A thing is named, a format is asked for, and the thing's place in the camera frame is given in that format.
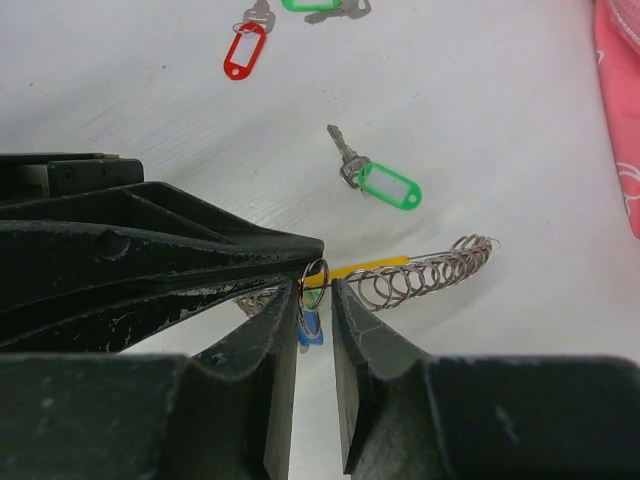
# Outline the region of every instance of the metal ring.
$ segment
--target metal ring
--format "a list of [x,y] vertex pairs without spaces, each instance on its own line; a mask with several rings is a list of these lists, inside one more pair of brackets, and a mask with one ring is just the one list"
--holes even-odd
[[231,29],[233,30],[233,33],[236,34],[240,34],[240,35],[247,35],[249,33],[254,34],[256,33],[255,29],[252,28],[251,30],[240,30],[242,27],[244,27],[245,25],[248,25],[249,23],[255,23],[255,22],[238,22],[238,23],[234,23],[233,27],[231,27]]
[[[304,304],[304,291],[305,291],[304,281],[307,279],[309,272],[313,270],[313,267],[315,267],[318,264],[318,262],[322,262],[321,270],[324,272],[324,276],[322,277],[322,288],[320,288],[320,294],[318,295],[318,298],[316,298],[315,303],[313,303],[311,307],[307,307]],[[306,310],[311,312],[317,310],[318,307],[320,306],[320,302],[322,302],[322,299],[324,298],[324,293],[327,290],[328,286],[329,286],[329,264],[324,258],[318,258],[317,260],[314,260],[309,265],[307,265],[307,267],[304,269],[304,272],[302,273],[302,277],[300,278],[300,289],[298,291],[298,303],[300,304],[300,310],[302,311]]]

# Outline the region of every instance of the white table surface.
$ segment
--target white table surface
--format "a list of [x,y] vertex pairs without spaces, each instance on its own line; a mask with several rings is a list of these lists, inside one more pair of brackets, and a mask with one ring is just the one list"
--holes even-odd
[[[467,283],[380,315],[436,354],[640,361],[640,241],[599,93],[589,0],[371,0],[309,26],[272,0],[252,76],[222,61],[252,0],[0,5],[0,148],[106,151],[259,225],[322,238],[341,266],[499,239]],[[347,188],[325,126],[417,181],[402,212]],[[328,345],[299,357],[291,478],[341,478]],[[225,304],[131,349],[193,354]]]

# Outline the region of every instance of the key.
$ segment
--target key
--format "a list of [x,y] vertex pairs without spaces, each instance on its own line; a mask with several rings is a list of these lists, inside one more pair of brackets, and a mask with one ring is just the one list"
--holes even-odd
[[342,156],[340,176],[351,188],[359,188],[356,180],[358,178],[358,172],[360,172],[365,165],[371,163],[371,160],[368,157],[358,155],[355,150],[349,147],[347,142],[344,141],[342,132],[335,125],[328,125],[327,131]]
[[353,9],[358,8],[358,0],[342,0],[340,6],[334,10],[323,10],[321,12],[314,12],[304,17],[304,21],[309,25],[315,25],[316,23],[324,22],[327,18],[331,17],[347,17]]
[[256,0],[255,5],[244,12],[243,23],[255,22],[264,25],[266,33],[271,33],[276,24],[276,15],[271,11],[268,0]]
[[366,17],[371,13],[371,3],[369,0],[359,0],[356,2],[355,8],[350,10],[347,14],[351,20],[357,20],[362,17]]

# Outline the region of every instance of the pink cloth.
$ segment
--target pink cloth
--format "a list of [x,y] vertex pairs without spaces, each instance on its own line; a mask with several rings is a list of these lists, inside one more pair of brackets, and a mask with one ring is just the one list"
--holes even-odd
[[640,0],[596,0],[595,40],[620,185],[640,238]]

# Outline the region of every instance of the yellow plastic stick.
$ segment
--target yellow plastic stick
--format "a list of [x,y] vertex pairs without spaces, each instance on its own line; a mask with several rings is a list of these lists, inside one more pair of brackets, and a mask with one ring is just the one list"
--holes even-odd
[[[356,270],[371,270],[372,268],[383,267],[383,266],[395,267],[397,265],[404,265],[407,262],[409,262],[409,256],[402,255],[400,257],[385,258],[383,260],[376,260],[373,262],[361,263],[359,265],[351,265],[350,267],[336,268],[335,270],[331,270],[329,272],[329,281],[336,278],[344,278],[350,273],[355,272]],[[304,286],[306,288],[321,287],[323,280],[324,280],[324,274],[318,273],[317,275],[313,275],[305,279]]]

